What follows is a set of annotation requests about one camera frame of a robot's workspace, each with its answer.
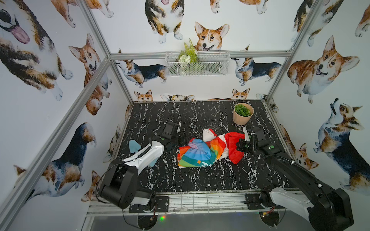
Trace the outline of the rainbow hooded kids jacket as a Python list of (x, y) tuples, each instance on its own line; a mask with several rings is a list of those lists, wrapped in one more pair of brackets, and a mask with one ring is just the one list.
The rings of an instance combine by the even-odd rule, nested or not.
[(179, 148), (179, 167), (210, 167), (223, 158), (238, 164), (244, 153), (237, 150), (237, 143), (245, 139), (245, 134), (229, 132), (217, 135), (212, 129), (203, 130), (203, 139), (192, 138), (187, 146)]

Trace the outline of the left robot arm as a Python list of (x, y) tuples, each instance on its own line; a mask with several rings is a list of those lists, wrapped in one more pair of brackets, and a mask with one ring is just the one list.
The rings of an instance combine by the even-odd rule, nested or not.
[(153, 211), (158, 203), (156, 194), (138, 186), (138, 176), (167, 151), (178, 145), (182, 136), (181, 123), (166, 122), (161, 134), (150, 138), (147, 146), (122, 161), (113, 160), (95, 189), (97, 200), (121, 209), (138, 206), (144, 212)]

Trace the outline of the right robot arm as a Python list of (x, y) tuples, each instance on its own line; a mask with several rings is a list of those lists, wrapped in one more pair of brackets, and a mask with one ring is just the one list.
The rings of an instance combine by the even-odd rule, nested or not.
[(265, 137), (260, 128), (243, 127), (237, 150), (265, 161), (285, 175), (301, 191), (296, 194), (276, 184), (261, 189), (259, 196), (246, 196), (248, 206), (286, 208), (305, 218), (316, 231), (344, 231), (354, 224), (349, 195), (333, 189), (288, 157), (285, 149)]

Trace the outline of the beige pot with green plant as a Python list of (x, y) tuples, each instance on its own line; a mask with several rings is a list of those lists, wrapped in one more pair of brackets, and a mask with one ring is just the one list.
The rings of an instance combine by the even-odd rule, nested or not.
[(250, 104), (238, 103), (234, 106), (233, 121), (235, 124), (246, 125), (254, 114), (254, 108)]

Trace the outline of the artificial fern with white flower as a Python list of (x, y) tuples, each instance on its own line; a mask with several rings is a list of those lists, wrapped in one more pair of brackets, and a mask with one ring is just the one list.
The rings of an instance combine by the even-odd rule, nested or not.
[(189, 39), (189, 44), (184, 43), (185, 50), (181, 51), (178, 62), (180, 63), (181, 67), (186, 67), (190, 63), (198, 63), (198, 51), (196, 50), (193, 42)]

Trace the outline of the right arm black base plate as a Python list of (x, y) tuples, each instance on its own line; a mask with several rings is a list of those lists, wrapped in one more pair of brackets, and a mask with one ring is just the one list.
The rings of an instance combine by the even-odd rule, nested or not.
[(247, 193), (245, 194), (244, 204), (247, 205), (249, 210), (255, 209), (285, 209), (285, 207), (278, 206), (274, 204), (269, 196), (269, 194), (260, 192), (260, 193)]

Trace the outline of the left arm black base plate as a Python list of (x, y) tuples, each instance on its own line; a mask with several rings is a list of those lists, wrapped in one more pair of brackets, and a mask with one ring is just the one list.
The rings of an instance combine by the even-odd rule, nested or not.
[(150, 199), (135, 197), (129, 207), (129, 213), (168, 212), (168, 196), (152, 196)]

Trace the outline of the aluminium front rail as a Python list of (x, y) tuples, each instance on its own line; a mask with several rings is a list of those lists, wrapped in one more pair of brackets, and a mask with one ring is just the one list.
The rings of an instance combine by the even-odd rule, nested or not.
[(101, 204), (92, 201), (88, 208), (87, 217), (120, 216), (120, 215), (183, 215), (183, 214), (210, 214), (210, 213), (242, 213), (269, 211), (261, 205), (247, 205), (246, 194), (256, 196), (258, 191), (214, 191), (214, 192), (186, 192), (186, 193), (160, 193), (159, 196), (169, 198), (168, 211), (157, 209), (146, 212), (135, 209), (133, 213), (129, 208), (121, 209), (113, 204)]

